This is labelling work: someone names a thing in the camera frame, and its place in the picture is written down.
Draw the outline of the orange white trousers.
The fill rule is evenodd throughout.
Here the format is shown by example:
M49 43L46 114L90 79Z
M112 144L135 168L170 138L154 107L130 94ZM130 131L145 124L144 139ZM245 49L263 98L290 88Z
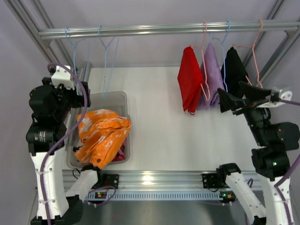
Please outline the orange white trousers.
M87 112L78 126L81 145L75 157L82 164L104 168L113 161L130 129L130 119L112 110Z

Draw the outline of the pink camouflage trousers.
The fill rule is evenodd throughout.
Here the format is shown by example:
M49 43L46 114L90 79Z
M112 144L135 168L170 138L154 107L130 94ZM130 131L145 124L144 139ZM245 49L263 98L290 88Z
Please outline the pink camouflage trousers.
M111 163L112 164L124 163L129 159L129 157L130 157L130 149L128 147L128 139L126 138Z

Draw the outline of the light blue wire hanger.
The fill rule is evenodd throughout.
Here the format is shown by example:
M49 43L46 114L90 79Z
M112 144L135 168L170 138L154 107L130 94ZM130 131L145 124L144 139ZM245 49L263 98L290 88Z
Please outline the light blue wire hanger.
M76 66L76 53L77 53L77 47L78 47L78 44L82 41L86 41L86 39L80 39L79 41L77 41L76 43L74 43L72 40L71 40L71 37L70 35L68 34L68 31L70 31L69 27L65 27L64 28L64 34L65 34L65 38L69 41L69 43L71 44L72 48L73 48L73 60L72 60L72 63L73 63L73 68L74 68L74 72L75 74L77 74L77 66ZM91 60L90 60L90 51L91 51L91 42L88 40L87 41L87 62L90 62L91 63Z

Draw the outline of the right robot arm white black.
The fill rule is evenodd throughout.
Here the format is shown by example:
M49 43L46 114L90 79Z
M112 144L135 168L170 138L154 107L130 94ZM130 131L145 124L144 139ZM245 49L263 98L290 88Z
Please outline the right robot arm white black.
M221 181L235 194L251 225L294 224L290 198L290 176L299 164L290 163L287 152L299 148L300 130L291 122L273 124L270 109L291 103L289 88L263 89L240 82L242 96L235 97L218 89L221 112L244 115L257 144L252 149L252 163L262 186L260 202L235 163L217 169Z

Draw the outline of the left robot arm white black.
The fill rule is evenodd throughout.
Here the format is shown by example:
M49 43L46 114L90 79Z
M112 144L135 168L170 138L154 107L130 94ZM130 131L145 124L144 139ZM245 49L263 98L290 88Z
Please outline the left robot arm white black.
M64 190L62 156L64 124L71 108L90 106L90 98L78 95L75 88L60 83L54 86L49 77L30 92L32 124L26 134L29 153L37 176L38 210L32 225L74 225L83 215L83 203L89 191L100 183L101 171L84 166L79 178Z

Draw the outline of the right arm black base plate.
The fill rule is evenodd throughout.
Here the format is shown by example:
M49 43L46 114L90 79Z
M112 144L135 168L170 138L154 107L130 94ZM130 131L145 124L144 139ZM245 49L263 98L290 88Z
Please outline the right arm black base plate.
M206 189L218 189L226 188L227 185L221 175L214 173L203 173L202 174L203 187Z

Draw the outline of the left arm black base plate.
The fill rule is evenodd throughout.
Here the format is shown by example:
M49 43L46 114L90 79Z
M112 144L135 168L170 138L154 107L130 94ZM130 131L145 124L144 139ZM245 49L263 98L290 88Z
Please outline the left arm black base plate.
M118 189L119 175L118 174L103 174L98 177L98 181L93 186L93 189L102 188L104 186L112 186Z

